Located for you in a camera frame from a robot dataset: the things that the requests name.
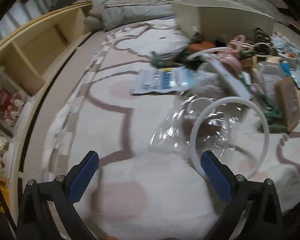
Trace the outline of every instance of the wooden shelf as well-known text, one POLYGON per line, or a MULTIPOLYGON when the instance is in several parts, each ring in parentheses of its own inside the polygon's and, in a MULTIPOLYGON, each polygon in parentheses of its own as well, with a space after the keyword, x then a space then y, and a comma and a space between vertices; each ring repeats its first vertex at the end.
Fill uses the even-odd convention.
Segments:
POLYGON ((0 66, 26 92, 35 95, 45 84, 44 73, 73 42, 88 33, 83 20, 91 2, 45 14, 0 41, 0 66))

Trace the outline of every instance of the pink object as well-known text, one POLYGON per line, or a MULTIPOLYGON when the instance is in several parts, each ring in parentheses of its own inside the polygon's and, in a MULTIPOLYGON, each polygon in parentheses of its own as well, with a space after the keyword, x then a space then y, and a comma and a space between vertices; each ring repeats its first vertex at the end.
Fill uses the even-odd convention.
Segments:
POLYGON ((241 50, 242 43, 245 41, 246 37, 244 35, 236 36, 232 41, 234 41, 235 49, 229 51, 219 51, 218 55, 223 66, 236 78, 238 77, 240 71, 242 70, 242 64, 238 60, 239 52, 241 50))

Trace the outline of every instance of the orange object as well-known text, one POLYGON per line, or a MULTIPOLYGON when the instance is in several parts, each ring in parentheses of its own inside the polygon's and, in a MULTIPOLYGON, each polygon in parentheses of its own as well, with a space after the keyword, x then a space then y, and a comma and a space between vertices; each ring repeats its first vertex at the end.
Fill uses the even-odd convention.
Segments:
POLYGON ((205 50, 205 49, 211 49, 211 48, 215 48, 216 46, 208 41, 203 41, 201 43, 198 44, 191 44, 188 47, 188 50, 190 52, 197 52, 197 51, 201 51, 201 50, 205 50))

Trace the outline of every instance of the bed sheet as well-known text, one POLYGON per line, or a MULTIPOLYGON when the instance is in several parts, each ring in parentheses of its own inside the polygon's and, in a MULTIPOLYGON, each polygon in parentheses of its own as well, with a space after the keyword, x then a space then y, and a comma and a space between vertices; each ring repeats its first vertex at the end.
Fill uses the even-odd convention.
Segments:
MULTIPOLYGON (((138 71, 153 68, 151 50, 185 40, 174 19, 110 33, 50 127, 43 180, 67 173, 89 150, 100 156, 100 169, 74 206, 101 238, 203 239, 226 207, 189 162, 148 147, 175 95, 129 94, 138 71)), ((245 126, 253 127, 258 118, 248 114, 245 126)), ((263 134, 249 136, 241 134, 238 143, 254 154, 263 134)), ((248 168, 249 163, 239 163, 235 172, 248 168)), ((251 180, 266 178, 274 180, 282 212, 300 201, 300 121, 289 135, 270 135, 266 159, 251 180)), ((245 216, 233 237, 244 221, 245 216)))

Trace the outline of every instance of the clear plastic bag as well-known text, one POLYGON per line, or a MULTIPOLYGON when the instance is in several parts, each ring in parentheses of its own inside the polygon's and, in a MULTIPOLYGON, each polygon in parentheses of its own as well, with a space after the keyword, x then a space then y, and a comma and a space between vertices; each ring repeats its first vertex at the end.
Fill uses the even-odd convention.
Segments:
MULTIPOLYGON (((189 161, 189 139, 194 122, 207 105, 231 96, 222 88, 216 73, 197 71, 195 80, 194 87, 176 97, 167 117, 150 140, 150 150, 173 152, 189 161)), ((222 105, 214 109, 199 128, 197 152, 211 150, 223 163, 228 163, 225 152, 235 144, 235 132, 232 131, 242 116, 242 110, 238 104, 222 105)))

